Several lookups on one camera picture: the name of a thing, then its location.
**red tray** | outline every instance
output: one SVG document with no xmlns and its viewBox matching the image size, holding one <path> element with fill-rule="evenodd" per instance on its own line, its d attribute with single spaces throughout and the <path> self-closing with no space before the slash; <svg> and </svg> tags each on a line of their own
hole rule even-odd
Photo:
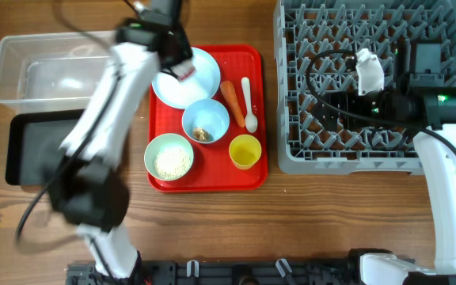
<svg viewBox="0 0 456 285">
<path fill-rule="evenodd" d="M 227 107 L 221 91 L 213 99 L 225 105 L 230 113 L 230 128 L 218 141 L 211 145 L 202 145 L 192 141 L 182 129 L 182 113 L 184 110 L 171 108 L 157 99 L 150 89 L 149 99 L 149 142 L 159 135 L 174 133 L 184 136 L 193 146 L 195 159 L 188 174 L 179 180 L 166 182 L 152 177 L 147 178 L 150 184 L 160 192 L 220 192 L 253 190 L 260 187 L 268 175 L 267 138 L 265 130 L 265 111 L 263 95 L 263 78 L 261 74 L 261 57 L 253 47 L 244 44 L 199 46 L 198 48 L 211 54 L 221 69 L 221 82 L 230 80 L 235 85 L 238 103 L 243 115 L 245 109 L 241 80 L 248 77 L 251 81 L 253 113 L 258 118 L 258 129 L 254 135 L 260 140 L 262 147 L 261 159 L 246 171 L 235 167 L 228 154 L 231 141 L 238 135 L 249 134 L 245 128 L 239 127 Z"/>
</svg>

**clear plastic container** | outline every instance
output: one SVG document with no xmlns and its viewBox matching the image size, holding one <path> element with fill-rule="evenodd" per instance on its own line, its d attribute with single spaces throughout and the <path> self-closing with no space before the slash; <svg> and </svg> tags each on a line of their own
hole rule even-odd
<svg viewBox="0 0 456 285">
<path fill-rule="evenodd" d="M 93 34 L 113 41 L 113 32 Z M 0 43 L 0 104 L 16 113 L 85 108 L 108 57 L 75 32 L 7 36 Z"/>
</svg>

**light blue bowl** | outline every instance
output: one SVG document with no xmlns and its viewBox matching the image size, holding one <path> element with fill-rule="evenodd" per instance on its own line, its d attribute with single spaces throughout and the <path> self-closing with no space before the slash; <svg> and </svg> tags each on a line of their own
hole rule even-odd
<svg viewBox="0 0 456 285">
<path fill-rule="evenodd" d="M 193 130 L 200 127 L 209 133 L 208 142 L 193 138 Z M 230 127 L 230 115 L 225 106 L 216 100 L 203 99 L 191 105 L 182 115 L 182 128 L 189 138 L 197 143 L 210 144 L 222 138 Z"/>
<path fill-rule="evenodd" d="M 156 169 L 154 168 L 154 160 L 156 159 L 158 154 L 173 147 L 182 148 L 184 152 L 189 156 L 189 159 L 191 160 L 191 165 L 188 166 L 188 171 L 191 169 L 191 166 L 193 165 L 193 159 L 195 158 L 195 152 L 193 151 L 191 143 L 182 135 L 164 134 L 153 139 L 152 142 L 150 142 L 147 146 L 146 152 L 143 155 L 143 161 L 145 162 L 147 172 L 150 175 L 161 181 L 174 181 L 181 178 L 177 177 L 174 179 L 165 179 L 163 177 L 160 177 L 158 171 L 156 171 Z"/>
</svg>

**gray dish rack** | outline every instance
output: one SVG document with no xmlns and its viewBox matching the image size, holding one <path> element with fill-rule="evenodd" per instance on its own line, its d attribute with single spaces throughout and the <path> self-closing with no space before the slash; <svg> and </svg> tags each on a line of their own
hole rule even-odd
<svg viewBox="0 0 456 285">
<path fill-rule="evenodd" d="M 274 55 L 279 80 L 279 167 L 289 174 L 405 171 L 423 175 L 404 129 L 326 131 L 311 115 L 316 103 L 305 72 L 318 53 L 332 49 L 375 52 L 393 84 L 397 41 L 442 41 L 445 86 L 456 86 L 455 0 L 279 0 L 274 11 Z M 320 61 L 311 73 L 320 94 L 357 89 L 341 55 Z"/>
</svg>

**wood grain surface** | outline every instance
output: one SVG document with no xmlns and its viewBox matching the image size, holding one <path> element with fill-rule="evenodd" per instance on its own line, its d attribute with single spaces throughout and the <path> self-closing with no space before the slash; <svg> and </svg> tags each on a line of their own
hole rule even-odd
<svg viewBox="0 0 456 285">
<path fill-rule="evenodd" d="M 340 257 L 350 248 L 379 247 L 432 265 L 435 251 L 423 177 L 405 173 L 292 176 L 276 153 L 276 65 L 272 14 L 276 0 L 191 0 L 186 30 L 192 44 L 253 45 L 264 59 L 269 177 L 253 192 L 162 195 L 146 179 L 148 102 L 131 128 L 123 176 L 131 189 L 126 224 L 145 260 Z M 131 11 L 117 0 L 69 1 L 65 14 L 86 30 L 113 29 Z M 66 32 L 48 1 L 0 0 L 0 39 Z M 14 112 L 0 105 L 0 284 L 64 284 L 74 260 L 91 260 L 74 228 L 50 213 L 46 199 L 17 250 L 15 226 L 33 194 L 6 184 L 6 149 Z"/>
</svg>

